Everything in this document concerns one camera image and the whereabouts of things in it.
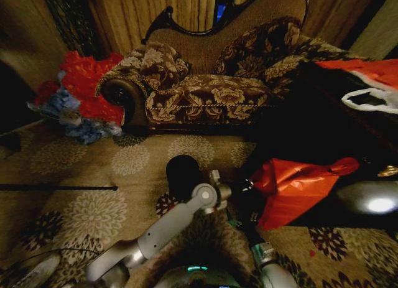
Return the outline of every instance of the floral upholstery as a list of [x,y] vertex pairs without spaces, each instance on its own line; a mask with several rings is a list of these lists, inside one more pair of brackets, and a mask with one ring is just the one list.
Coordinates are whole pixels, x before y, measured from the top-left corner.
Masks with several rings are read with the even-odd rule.
[[142,59],[141,75],[154,90],[166,90],[175,86],[188,74],[190,64],[167,44],[149,42]]
[[146,112],[156,124],[250,124],[268,99],[268,88],[255,78],[189,75],[170,90],[153,91]]
[[187,75],[190,64],[178,52],[149,42],[145,51],[134,50],[116,65],[102,83],[118,78],[137,85],[146,101],[140,113],[150,124],[251,124],[255,112],[261,114],[285,98],[300,63],[351,58],[358,57],[300,35],[297,19],[281,17],[228,44],[214,75]]
[[326,60],[350,60],[361,58],[347,50],[339,49],[322,39],[312,39],[300,35],[295,50],[264,70],[261,79],[270,88],[274,96],[284,98],[289,92],[289,85],[298,74],[300,63]]
[[112,79],[133,83],[147,98],[152,90],[166,90],[183,80],[191,65],[167,44],[149,42],[146,49],[134,49],[98,82],[96,94]]
[[293,52],[300,35],[300,22],[281,17],[240,35],[222,51],[215,73],[260,78],[267,67]]

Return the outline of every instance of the white plastic bag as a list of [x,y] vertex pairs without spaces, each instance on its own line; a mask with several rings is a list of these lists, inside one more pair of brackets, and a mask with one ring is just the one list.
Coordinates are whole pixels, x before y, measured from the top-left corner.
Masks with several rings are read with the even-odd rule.
[[[385,84],[379,83],[374,80],[370,80],[366,75],[362,73],[352,71],[352,74],[360,77],[365,83],[372,86],[378,86],[379,88],[368,88],[362,90],[356,90],[345,94],[341,101],[348,107],[352,109],[357,109],[358,111],[381,111],[390,114],[398,114],[398,90],[387,86]],[[358,105],[350,100],[351,97],[369,93],[369,95],[384,100],[386,103],[384,105],[369,105],[363,103]]]

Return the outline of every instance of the patterned rug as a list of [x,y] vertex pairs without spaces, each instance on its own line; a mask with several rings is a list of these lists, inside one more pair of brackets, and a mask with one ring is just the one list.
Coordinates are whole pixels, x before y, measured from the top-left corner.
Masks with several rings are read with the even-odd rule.
[[[175,205],[167,194],[169,159],[189,154],[203,175],[218,169],[223,180],[231,180],[255,147],[237,136],[184,135],[123,136],[82,146],[46,123],[19,135],[22,150],[0,160],[1,183],[119,188],[0,192],[0,287],[11,287],[39,257],[13,263],[54,249],[62,260],[45,286],[82,280],[84,266],[97,253],[139,236]],[[261,235],[299,287],[398,287],[398,243],[382,230],[286,226]],[[131,271],[127,287],[153,287],[164,271],[188,257],[224,264],[242,285],[256,286],[248,243],[221,211],[197,218]]]

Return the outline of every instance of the gray robotic arm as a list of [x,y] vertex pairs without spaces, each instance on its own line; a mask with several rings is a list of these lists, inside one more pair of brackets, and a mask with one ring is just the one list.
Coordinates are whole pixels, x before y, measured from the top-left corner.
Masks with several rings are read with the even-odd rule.
[[[211,185],[201,183],[192,192],[192,199],[179,203],[162,218],[150,226],[140,237],[121,240],[89,263],[86,278],[89,282],[102,282],[105,287],[123,287],[129,278],[127,268],[142,265],[192,222],[195,212],[212,213],[226,207],[231,196],[229,186],[220,182],[217,170],[210,173]],[[261,272],[265,288],[296,288],[297,285],[283,267],[276,264],[274,250],[269,243],[256,243],[252,253]]]
[[118,241],[92,261],[87,267],[86,278],[91,282],[97,281],[120,261],[127,268],[140,266],[181,233],[192,222],[196,211],[217,206],[218,195],[210,184],[197,185],[190,201],[177,204],[140,237],[130,241]]

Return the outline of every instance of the throw pillow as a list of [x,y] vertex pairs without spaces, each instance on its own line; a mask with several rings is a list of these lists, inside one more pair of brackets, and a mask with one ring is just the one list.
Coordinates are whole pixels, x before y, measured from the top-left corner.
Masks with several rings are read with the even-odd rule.
[[300,21],[281,17],[247,30],[229,43],[216,61],[214,73],[262,78],[264,70],[293,52]]
[[167,90],[183,80],[190,65],[167,44],[148,42],[141,63],[141,75],[154,90]]

